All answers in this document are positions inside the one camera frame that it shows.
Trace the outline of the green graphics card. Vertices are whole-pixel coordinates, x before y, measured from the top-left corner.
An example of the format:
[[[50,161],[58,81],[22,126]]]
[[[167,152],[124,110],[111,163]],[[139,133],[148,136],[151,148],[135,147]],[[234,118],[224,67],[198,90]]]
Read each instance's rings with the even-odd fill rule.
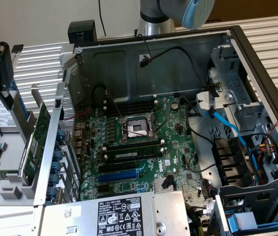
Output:
[[[37,84],[32,84],[31,93],[38,105],[39,114],[34,130],[25,145],[18,171],[18,177],[25,186],[31,185],[35,175],[39,173],[50,123],[50,114]]]

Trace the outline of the grey parts rack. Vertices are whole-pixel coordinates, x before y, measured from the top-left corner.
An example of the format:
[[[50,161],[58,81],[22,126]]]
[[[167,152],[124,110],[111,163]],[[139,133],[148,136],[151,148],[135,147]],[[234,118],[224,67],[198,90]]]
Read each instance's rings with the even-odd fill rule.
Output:
[[[24,113],[17,105],[18,92],[12,91],[11,94],[15,98],[11,114],[16,122],[14,131],[17,132],[7,132],[12,131],[12,128],[0,129],[0,170],[19,171],[23,151],[34,130],[39,108],[37,115],[29,111],[29,118],[26,121]],[[23,185],[18,174],[7,174],[7,179],[0,179],[0,207],[31,206],[37,190],[38,174],[29,186]]]

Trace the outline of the blue slot clip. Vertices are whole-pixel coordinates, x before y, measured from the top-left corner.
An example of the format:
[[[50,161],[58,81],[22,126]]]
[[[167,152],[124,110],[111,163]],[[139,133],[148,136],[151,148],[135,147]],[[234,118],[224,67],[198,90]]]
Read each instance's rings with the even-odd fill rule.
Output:
[[[47,187],[46,198],[53,200],[57,196],[57,189],[55,187]]]
[[[62,145],[65,139],[66,139],[66,132],[64,130],[58,129],[56,133],[56,142],[59,145]]]
[[[62,165],[61,165],[60,162],[55,162],[55,161],[53,161],[53,162],[51,163],[50,173],[51,173],[51,174],[57,175],[58,172],[61,170],[61,168],[62,168]]]
[[[50,174],[48,179],[48,186],[55,187],[59,183],[60,179],[57,174]]]
[[[59,149],[55,149],[53,152],[53,162],[60,162],[63,158],[62,152]]]

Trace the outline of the black box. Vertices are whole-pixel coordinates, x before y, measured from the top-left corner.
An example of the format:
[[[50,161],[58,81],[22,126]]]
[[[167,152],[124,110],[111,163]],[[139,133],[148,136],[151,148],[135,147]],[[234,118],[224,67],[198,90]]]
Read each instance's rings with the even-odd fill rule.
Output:
[[[67,30],[68,40],[70,44],[84,45],[97,41],[95,21],[84,20],[71,22]]]

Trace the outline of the open black PC case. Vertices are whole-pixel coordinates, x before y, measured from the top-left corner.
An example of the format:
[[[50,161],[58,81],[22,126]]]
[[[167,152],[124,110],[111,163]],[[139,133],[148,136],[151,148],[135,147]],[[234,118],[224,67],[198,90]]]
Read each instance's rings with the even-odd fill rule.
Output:
[[[230,122],[229,113],[225,118],[213,107],[201,115],[196,96],[219,85],[210,82],[208,70],[213,67],[212,50],[220,45],[234,47],[253,94],[264,106],[252,131],[239,131]],[[39,236],[46,207],[81,202],[82,170],[74,139],[79,114],[87,107],[103,107],[105,100],[116,106],[115,102],[168,96],[186,100],[185,123],[193,134],[200,166],[208,168],[203,178],[205,186],[212,188],[214,205],[219,189],[225,187],[214,160],[214,138],[239,138],[253,171],[248,187],[278,179],[278,89],[240,27],[86,43],[75,48],[73,61],[65,66],[57,88],[34,200],[32,236]],[[62,145],[56,142],[58,129],[66,132]],[[61,150],[63,158],[55,186],[57,196],[50,201],[46,191],[55,149]],[[190,236],[210,236],[213,210],[200,215],[186,202],[185,209]]]

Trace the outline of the CPU socket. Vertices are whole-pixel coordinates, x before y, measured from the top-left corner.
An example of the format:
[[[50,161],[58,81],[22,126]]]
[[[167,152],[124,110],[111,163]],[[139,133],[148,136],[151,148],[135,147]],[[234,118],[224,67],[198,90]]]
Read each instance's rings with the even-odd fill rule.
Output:
[[[139,136],[121,130],[120,141],[125,144],[155,141],[158,139],[157,133],[156,132],[153,133],[150,130],[149,113],[132,115],[132,116],[121,118],[120,124],[121,124],[121,128],[125,128],[127,130],[142,133],[142,134],[151,135],[151,137],[144,137],[144,136]]]

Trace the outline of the long black expansion slot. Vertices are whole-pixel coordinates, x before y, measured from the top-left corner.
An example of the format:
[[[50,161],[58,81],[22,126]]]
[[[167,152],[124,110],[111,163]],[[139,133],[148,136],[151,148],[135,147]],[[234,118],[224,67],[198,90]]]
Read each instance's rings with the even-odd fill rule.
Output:
[[[108,172],[117,172],[117,171],[125,171],[125,170],[133,170],[136,169],[135,162],[124,162],[124,163],[115,163],[115,164],[107,164],[98,167],[98,172],[108,173]]]

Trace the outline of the metal locking lever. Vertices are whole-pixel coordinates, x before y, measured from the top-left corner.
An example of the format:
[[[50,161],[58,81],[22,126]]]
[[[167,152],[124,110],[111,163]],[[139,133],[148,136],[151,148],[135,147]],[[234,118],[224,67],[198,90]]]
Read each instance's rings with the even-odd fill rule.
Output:
[[[121,128],[121,130],[127,131],[128,133],[133,133],[133,134],[136,134],[136,135],[139,135],[139,136],[151,137],[151,135],[142,134],[142,133],[138,133],[138,132],[134,132],[134,131],[130,131],[130,130],[127,130],[127,129],[125,129],[125,128]]]

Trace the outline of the blue expansion slot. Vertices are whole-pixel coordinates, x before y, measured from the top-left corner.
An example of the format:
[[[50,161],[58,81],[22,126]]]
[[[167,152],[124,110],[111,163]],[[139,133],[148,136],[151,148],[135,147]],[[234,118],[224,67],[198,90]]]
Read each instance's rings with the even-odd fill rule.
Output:
[[[124,179],[133,179],[139,177],[139,171],[129,170],[118,173],[108,173],[98,176],[98,182],[110,182],[110,181],[119,181]]]

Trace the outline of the metal socket cover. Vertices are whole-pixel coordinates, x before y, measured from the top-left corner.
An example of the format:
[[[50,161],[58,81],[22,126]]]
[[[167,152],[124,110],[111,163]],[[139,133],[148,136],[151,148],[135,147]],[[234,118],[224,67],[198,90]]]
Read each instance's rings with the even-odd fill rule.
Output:
[[[155,107],[149,113],[150,130],[155,133],[158,131],[170,118],[170,108],[166,97],[157,102]]]

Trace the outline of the green Dell motherboard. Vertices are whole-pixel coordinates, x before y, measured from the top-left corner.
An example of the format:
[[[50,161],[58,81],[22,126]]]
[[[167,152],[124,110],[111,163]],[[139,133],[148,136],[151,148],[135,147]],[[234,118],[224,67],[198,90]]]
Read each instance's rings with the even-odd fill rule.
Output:
[[[203,178],[208,168],[200,166],[193,134],[188,131],[185,123],[188,118],[185,111],[186,100],[172,96],[166,98],[170,118],[156,132],[161,146],[105,152],[102,150],[103,147],[125,145],[120,141],[120,121],[127,116],[107,117],[104,110],[113,105],[110,100],[105,100],[103,107],[87,107],[79,114],[74,129],[75,150],[82,170],[79,200],[154,192],[154,180],[165,177],[161,185],[164,189],[172,185],[174,191],[182,192],[183,200],[198,214],[211,213],[214,205],[212,188],[205,186]],[[154,100],[153,108],[161,99]],[[172,102],[179,104],[177,111],[171,110]],[[136,163],[138,178],[98,182],[100,175],[123,172],[100,174],[99,166],[124,162]],[[103,184],[109,184],[109,193],[98,193],[97,186]]]

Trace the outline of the silver chipset heatsink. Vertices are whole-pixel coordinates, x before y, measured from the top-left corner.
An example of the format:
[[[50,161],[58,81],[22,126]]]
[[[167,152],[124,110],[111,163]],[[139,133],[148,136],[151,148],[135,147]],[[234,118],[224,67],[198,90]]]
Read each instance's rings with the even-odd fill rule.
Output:
[[[174,191],[174,187],[170,185],[168,188],[164,189],[161,185],[165,181],[165,177],[157,178],[154,180],[154,192],[157,193],[164,193],[164,192],[172,192]]]

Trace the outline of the black plastic fan shroud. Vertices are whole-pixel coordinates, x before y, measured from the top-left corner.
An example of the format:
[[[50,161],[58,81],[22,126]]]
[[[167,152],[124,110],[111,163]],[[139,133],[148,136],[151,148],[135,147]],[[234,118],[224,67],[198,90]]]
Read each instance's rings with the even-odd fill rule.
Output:
[[[253,171],[239,138],[214,138],[213,155],[222,186],[248,187]]]

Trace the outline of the grey metal disk bay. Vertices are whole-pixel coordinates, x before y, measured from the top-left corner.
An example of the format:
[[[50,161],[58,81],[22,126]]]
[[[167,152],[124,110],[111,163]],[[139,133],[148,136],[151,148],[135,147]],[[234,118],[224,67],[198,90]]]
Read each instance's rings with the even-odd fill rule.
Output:
[[[213,107],[218,113],[227,117],[239,131],[252,131],[262,115],[264,106],[257,101],[247,72],[233,46],[220,45],[211,53],[213,67],[208,70],[211,83],[219,85],[200,92],[196,96],[201,115]]]

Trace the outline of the grey metal drive cage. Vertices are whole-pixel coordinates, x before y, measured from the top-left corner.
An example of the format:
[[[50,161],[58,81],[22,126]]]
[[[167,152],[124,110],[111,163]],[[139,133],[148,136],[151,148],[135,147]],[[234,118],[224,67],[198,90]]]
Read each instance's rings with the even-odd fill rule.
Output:
[[[235,236],[229,232],[227,219],[235,213],[253,212],[256,223],[278,221],[278,179],[260,186],[221,187],[216,195],[208,226],[210,236]],[[278,231],[243,236],[278,236]]]

